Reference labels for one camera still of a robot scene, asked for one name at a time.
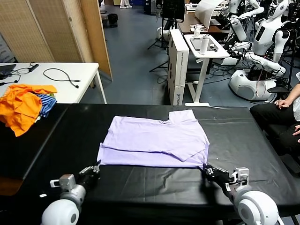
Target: black pants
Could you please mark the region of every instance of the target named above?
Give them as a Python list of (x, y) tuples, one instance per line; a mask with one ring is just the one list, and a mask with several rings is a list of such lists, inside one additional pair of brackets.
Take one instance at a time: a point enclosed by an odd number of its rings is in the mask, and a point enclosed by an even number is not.
[[(293, 136), (295, 126), (300, 124), (294, 118), (293, 104), (288, 108), (278, 109), (274, 103), (255, 105), (250, 109), (259, 127), (269, 134), (269, 140), (279, 155), (286, 153), (300, 155), (300, 135)], [(269, 124), (285, 125), (278, 134), (269, 132)]]

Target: trash bin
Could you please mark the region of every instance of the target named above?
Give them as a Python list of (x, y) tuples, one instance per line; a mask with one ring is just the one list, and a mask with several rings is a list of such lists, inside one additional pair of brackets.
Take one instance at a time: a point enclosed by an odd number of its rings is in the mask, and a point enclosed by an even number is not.
[(108, 22), (110, 27), (117, 27), (118, 26), (118, 15), (115, 13), (108, 14)]

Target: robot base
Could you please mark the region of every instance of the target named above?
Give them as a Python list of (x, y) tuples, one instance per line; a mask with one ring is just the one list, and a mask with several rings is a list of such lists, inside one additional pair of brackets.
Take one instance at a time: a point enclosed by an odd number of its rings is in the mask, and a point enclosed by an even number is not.
[[(157, 38), (157, 39), (160, 39), (160, 38), (161, 38), (161, 30), (162, 30), (161, 27), (159, 27), (159, 28), (156, 30), (156, 38)], [(170, 39), (170, 30), (163, 30), (163, 33), (164, 33), (164, 40), (165, 40), (165, 41), (169, 41), (169, 39)]]
[(264, 101), (268, 100), (271, 93), (269, 88), (276, 87), (273, 80), (268, 81), (250, 81), (246, 77), (248, 72), (245, 70), (237, 70), (231, 77), (229, 86), (231, 90), (237, 95), (250, 101)]

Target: white robot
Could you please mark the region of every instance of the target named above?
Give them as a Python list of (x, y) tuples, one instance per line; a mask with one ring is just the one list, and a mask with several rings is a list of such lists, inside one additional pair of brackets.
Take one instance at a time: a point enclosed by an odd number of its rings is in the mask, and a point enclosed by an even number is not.
[[(285, 73), (285, 68), (279, 65), (278, 61), (280, 60), (284, 46), (290, 36), (288, 30), (281, 30), (282, 26), (285, 24), (281, 22), (281, 16), (287, 9), (288, 4), (289, 0), (283, 0), (280, 3), (276, 1), (270, 5), (268, 19), (262, 19), (255, 23), (257, 33), (254, 41), (254, 52), (242, 54), (241, 58), (256, 64), (257, 67), (261, 69), (261, 74), (263, 70), (277, 76), (281, 76)], [(233, 29), (237, 30), (235, 31), (236, 33), (242, 34), (243, 29), (239, 26), (238, 22)], [(275, 49), (273, 61), (270, 61), (264, 58), (264, 56), (273, 43), (275, 43)], [(233, 47), (233, 51), (236, 54), (239, 54), (234, 48), (235, 47)], [(232, 75), (229, 83), (232, 91), (247, 100), (267, 100), (271, 95), (267, 90), (276, 86), (275, 81), (272, 79), (251, 81), (248, 79), (248, 74), (249, 72), (246, 70), (237, 70)]]
[[(79, 218), (86, 188), (99, 178), (99, 166), (90, 166), (82, 170), (79, 184), (74, 175), (63, 175), (59, 180), (50, 182), (56, 187), (59, 182), (62, 188), (60, 199), (51, 203), (42, 215), (41, 225), (75, 225)], [(249, 183), (249, 169), (236, 168), (231, 177), (228, 171), (203, 165), (203, 184), (206, 181), (216, 182), (223, 193), (234, 204), (241, 219), (248, 225), (275, 225), (278, 221), (284, 225), (278, 214), (276, 203), (265, 193), (252, 190)]]
[[(231, 51), (240, 51), (244, 49), (250, 49), (252, 47), (252, 43), (248, 41), (243, 42), (244, 40), (246, 40), (247, 35), (240, 22), (244, 19), (250, 18), (254, 15), (264, 12), (264, 8), (259, 6), (259, 3), (256, 0), (247, 0), (246, 2), (248, 2), (254, 8), (254, 10), (241, 14), (240, 6), (243, 6), (245, 2), (242, 0), (229, 1), (228, 20), (230, 22), (231, 28), (227, 36), (227, 43), (224, 46), (226, 50), (228, 50), (228, 46), (230, 46), (231, 43), (233, 45), (231, 47)], [(214, 62), (225, 66), (233, 66), (237, 64), (238, 59), (228, 57), (221, 60), (214, 59)]]
[(75, 225), (81, 212), (86, 191), (100, 179), (99, 164), (88, 166), (79, 172), (77, 181), (73, 174), (62, 175), (59, 180), (50, 181), (53, 188), (60, 187), (60, 199), (52, 202), (42, 215), (41, 225)]
[(275, 225), (279, 222), (280, 225), (284, 225), (274, 200), (264, 192), (252, 190), (248, 184), (248, 168), (236, 168), (229, 177), (228, 171), (224, 169), (203, 165), (202, 175), (222, 188), (245, 224)]

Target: black tablecloth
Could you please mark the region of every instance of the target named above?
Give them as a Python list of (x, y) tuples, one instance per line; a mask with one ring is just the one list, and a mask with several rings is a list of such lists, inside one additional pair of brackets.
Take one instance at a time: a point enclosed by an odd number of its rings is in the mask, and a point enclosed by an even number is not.
[[(41, 202), (39, 194), (46, 193), (49, 200), (55, 199), (59, 191), (49, 188), (49, 180), (94, 164), (99, 144), (115, 115), (167, 120), (170, 111), (185, 109), (193, 109), (207, 134), (211, 165), (229, 171), (235, 167), (249, 168), (250, 185), (273, 198), (281, 216), (300, 213), (300, 191), (295, 179), (268, 144), (248, 109), (238, 107), (70, 105), (17, 197), (23, 202), (28, 198)], [(232, 204), (218, 187), (218, 206), (209, 204), (208, 195), (201, 190), (198, 169), (117, 165), (100, 169), (101, 179), (87, 194), (81, 219), (90, 218), (92, 212), (94, 216), (113, 212), (114, 216), (126, 214), (137, 218), (236, 216)]]
[(67, 108), (68, 105), (55, 105), (46, 120), (41, 119), (20, 137), (0, 122), (0, 176), (26, 178)]

